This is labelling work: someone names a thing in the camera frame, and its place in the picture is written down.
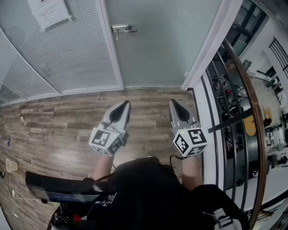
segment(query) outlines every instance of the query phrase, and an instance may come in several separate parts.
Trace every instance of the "white wall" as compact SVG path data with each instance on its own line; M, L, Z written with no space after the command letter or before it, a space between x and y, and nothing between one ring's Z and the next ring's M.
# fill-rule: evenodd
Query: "white wall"
M282 67L273 51L269 48L274 37L282 45L285 52L288 53L288 34L274 18L267 16L261 28L259 28L249 45L240 55L240 59L241 61L251 61L252 64L248 70L251 72L256 72L265 62L267 56L274 67L284 88L286 97L288 98L288 79L282 71Z
M0 208L0 229L1 230L11 230L5 217L4 217L4 214L3 214L1 208Z

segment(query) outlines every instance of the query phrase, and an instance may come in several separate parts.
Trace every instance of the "red object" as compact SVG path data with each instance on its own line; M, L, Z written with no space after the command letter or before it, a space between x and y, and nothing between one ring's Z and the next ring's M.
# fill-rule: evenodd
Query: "red object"
M230 89L227 89L227 90L225 90L225 93L226 93L226 95L230 95L231 94L231 90Z
M74 215L74 220L75 220L75 221L81 221L81 216L79 216L79 215Z

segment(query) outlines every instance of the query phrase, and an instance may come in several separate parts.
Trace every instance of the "door frame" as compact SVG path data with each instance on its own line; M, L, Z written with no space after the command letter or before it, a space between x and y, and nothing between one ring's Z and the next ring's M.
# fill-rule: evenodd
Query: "door frame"
M207 37L185 79L182 89L193 88L207 69L226 37L243 0L222 0Z
M121 70L120 70L120 66L119 66L119 62L117 58L111 24L110 24L110 20L109 20L107 8L106 8L106 2L105 0L95 0L95 3L96 3L97 12L98 12L98 17L100 19L100 23L102 26L105 42L106 42L107 49L109 52L109 56L110 56L112 66L114 69L114 73L115 73L117 82L119 84L119 90L123 90L124 89L123 78L121 75Z

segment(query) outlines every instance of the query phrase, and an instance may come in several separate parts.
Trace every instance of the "person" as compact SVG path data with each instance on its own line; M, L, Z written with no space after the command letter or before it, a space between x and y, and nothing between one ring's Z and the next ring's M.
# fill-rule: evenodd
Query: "person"
M102 154L90 180L117 187L110 202L96 202L87 220L97 229L248 229L248 218L216 185L204 185L198 157L182 160L182 184L156 157L135 159L110 174L113 157Z

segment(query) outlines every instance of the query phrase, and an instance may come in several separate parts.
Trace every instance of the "metal railing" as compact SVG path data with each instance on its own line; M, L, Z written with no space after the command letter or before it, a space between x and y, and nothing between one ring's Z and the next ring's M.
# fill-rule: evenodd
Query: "metal railing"
M256 93L254 91L254 88L252 86L252 83L241 63L238 56L235 55L233 52L233 48L231 47L230 43L225 39L223 41L223 46L226 49L226 53L228 54L229 59L233 62L235 69L238 72L238 75L241 79L242 85L247 93L247 98L249 100L250 108L246 109L245 111L242 110L240 106L240 102L238 100L238 94L235 88L235 85L231 81L230 72L227 70L226 65L219 53L219 51L216 53L214 59L211 61L209 67L206 69L206 73L209 79L209 83L211 85L213 95L215 98L215 101L218 102L219 98L222 99L222 105L220 106L218 104L217 111L219 116L220 124L215 125L214 122L212 122L212 127L208 130L209 133L214 134L214 144L215 144L215 150L216 150L216 175L219 175L219 162L218 162L218 146L216 143L216 131L221 130L222 135L222 147L223 147L223 154L224 154L224 192L226 192L227 188L227 151L226 151L226 145L227 145L227 129L230 130L229 135L229 144L232 146L231 151L233 156L233 185L232 185L232 195L231 198L233 201L235 201L235 194L236 194L236 166L237 166L237 150L236 150L236 124L238 126L240 125L242 127L242 141L243 141L243 150L244 150L244 161L245 161L245 176L244 176L244 190L243 190L243 198L241 202L241 210L244 212L245 208L245 202L246 202L246 196L247 196L247 190L248 190L248 179L249 179L249 156L248 156L248 146L247 146L247 137L245 133L245 127L244 127L244 119L253 116L254 118L254 124L256 128L256 138L257 138L257 144L258 144L258 161L259 161L259 168L258 168L258 181L257 181L257 189L256 189L256 196L254 200L254 205L250 217L250 229L252 229L256 223L256 220L258 218L258 214L261 210L261 205L264 197L264 191L265 191L265 184L266 184L266 164L267 164L267 157L266 157L266 142L265 142L265 129L264 129L264 123L263 118L261 115L261 110L258 104L258 99L256 97ZM234 98L228 98L227 90L224 89L223 85L223 77L220 76L217 67L217 65L220 65L222 70L224 70L225 73L225 80L229 83L230 86L230 94L234 95ZM215 77L212 78L211 72L209 69L214 72ZM202 83L204 86L205 93L207 95L207 88L204 82L204 79L202 77ZM237 109L237 112L230 111L231 106L233 106L235 109Z
M279 61L282 71L285 73L288 79L288 56L280 45L279 41L274 37L272 43L270 44L269 48L272 50L274 55L276 56L277 60Z

